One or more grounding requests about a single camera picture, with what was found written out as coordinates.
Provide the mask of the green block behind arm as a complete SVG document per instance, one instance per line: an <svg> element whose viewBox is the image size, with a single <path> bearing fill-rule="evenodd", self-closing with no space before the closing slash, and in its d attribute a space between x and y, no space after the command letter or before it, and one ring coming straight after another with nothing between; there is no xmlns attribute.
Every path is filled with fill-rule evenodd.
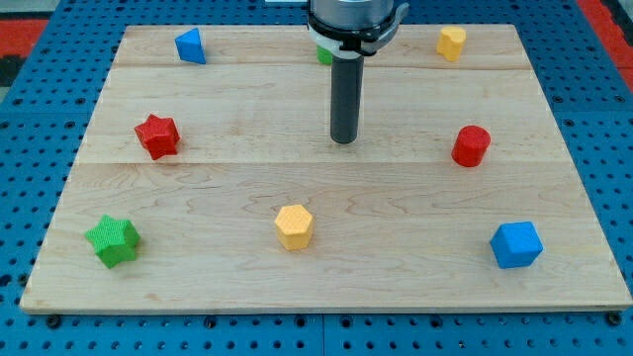
<svg viewBox="0 0 633 356"><path fill-rule="evenodd" d="M332 54L330 51L319 45L316 47L316 59L318 63L322 65L332 64Z"/></svg>

